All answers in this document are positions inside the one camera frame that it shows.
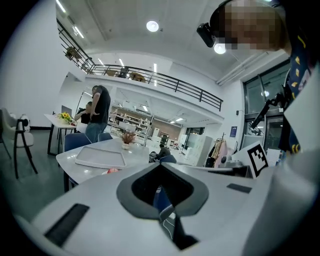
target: white wall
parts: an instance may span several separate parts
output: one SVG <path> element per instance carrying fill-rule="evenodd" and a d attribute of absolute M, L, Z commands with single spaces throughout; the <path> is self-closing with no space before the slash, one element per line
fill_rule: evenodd
<path fill-rule="evenodd" d="M 73 75 L 68 74 L 59 91 L 54 112 L 61 113 L 61 106 L 63 105 L 72 109 L 72 116 L 74 117 L 83 91 L 91 93 L 91 90 L 87 88 L 85 83 L 76 81 Z M 81 97 L 79 107 L 84 108 L 90 101 L 92 101 L 92 97 L 84 93 Z"/>
<path fill-rule="evenodd" d="M 166 75 L 199 87 L 219 98 L 222 96 L 222 88 L 218 86 L 215 81 L 186 66 L 173 62 L 168 74 Z"/>
<path fill-rule="evenodd" d="M 39 1 L 15 30 L 1 56 L 0 107 L 17 117 L 27 114 L 31 126 L 50 126 L 43 114 L 52 114 L 69 71 L 84 79 L 84 73 L 61 50 L 56 2 Z"/>
<path fill-rule="evenodd" d="M 226 139 L 226 144 L 229 153 L 233 151 L 236 141 L 238 142 L 238 149 L 241 144 L 241 139 L 245 124 L 245 95 L 244 87 L 240 80 L 235 81 L 231 84 L 223 86 L 223 108 L 221 109 L 222 116 L 224 120 L 221 127 L 217 131 L 217 138 L 221 138 L 223 133 L 224 139 Z M 230 137 L 231 127 L 236 126 L 237 132 L 236 137 Z"/>

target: white cabinet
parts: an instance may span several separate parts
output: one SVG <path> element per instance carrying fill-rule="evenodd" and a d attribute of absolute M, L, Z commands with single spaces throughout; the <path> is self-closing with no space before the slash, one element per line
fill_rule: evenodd
<path fill-rule="evenodd" d="M 202 167 L 208 158 L 212 140 L 211 137 L 205 135 L 190 134 L 184 162 L 191 166 Z"/>

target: gray tray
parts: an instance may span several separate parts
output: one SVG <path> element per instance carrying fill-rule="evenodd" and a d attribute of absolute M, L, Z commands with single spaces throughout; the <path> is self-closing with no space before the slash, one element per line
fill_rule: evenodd
<path fill-rule="evenodd" d="M 126 161 L 121 152 L 84 146 L 75 158 L 75 163 L 83 166 L 118 170 L 126 167 Z"/>

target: window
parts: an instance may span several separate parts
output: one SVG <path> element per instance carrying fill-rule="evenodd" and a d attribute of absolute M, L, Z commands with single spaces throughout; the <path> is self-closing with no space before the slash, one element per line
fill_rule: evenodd
<path fill-rule="evenodd" d="M 245 127 L 241 149 L 256 141 L 261 142 L 265 151 L 267 149 L 279 149 L 283 112 L 279 111 L 278 105 L 270 105 L 269 111 L 255 129 L 251 128 L 251 123 L 265 106 L 266 100 L 274 99 L 277 93 L 282 92 L 282 85 L 285 82 L 289 69 L 290 62 L 286 60 L 243 83 L 245 93 Z"/>
<path fill-rule="evenodd" d="M 246 84 L 246 113 L 260 112 L 265 105 L 265 98 L 262 94 L 261 81 L 258 77 Z"/>
<path fill-rule="evenodd" d="M 283 90 L 282 85 L 289 68 L 289 60 L 286 60 L 243 83 L 246 114 L 260 112 L 265 106 L 266 100 L 273 99 L 277 93 Z M 279 106 L 270 105 L 270 110 L 275 109 L 279 109 Z"/>
<path fill-rule="evenodd" d="M 267 73 L 261 76 L 261 81 L 265 91 L 265 97 L 267 100 L 274 99 L 277 93 L 283 90 L 282 85 L 284 84 L 289 68 L 290 68 L 290 64 L 288 63 L 270 73 Z M 270 110 L 275 110 L 278 108 L 279 106 L 270 105 Z"/>
<path fill-rule="evenodd" d="M 267 133 L 265 140 L 265 148 L 278 150 L 278 145 L 280 142 L 281 132 L 282 132 L 282 124 L 283 117 L 278 118 L 270 118 L 267 122 Z"/>

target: black camera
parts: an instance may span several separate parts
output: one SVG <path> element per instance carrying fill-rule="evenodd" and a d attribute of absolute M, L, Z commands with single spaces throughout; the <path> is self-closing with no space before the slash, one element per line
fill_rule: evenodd
<path fill-rule="evenodd" d="M 200 26 L 196 29 L 196 32 L 199 34 L 199 36 L 205 42 L 206 46 L 208 46 L 210 48 L 212 48 L 214 46 L 216 39 L 210 31 L 209 23 L 200 24 Z"/>

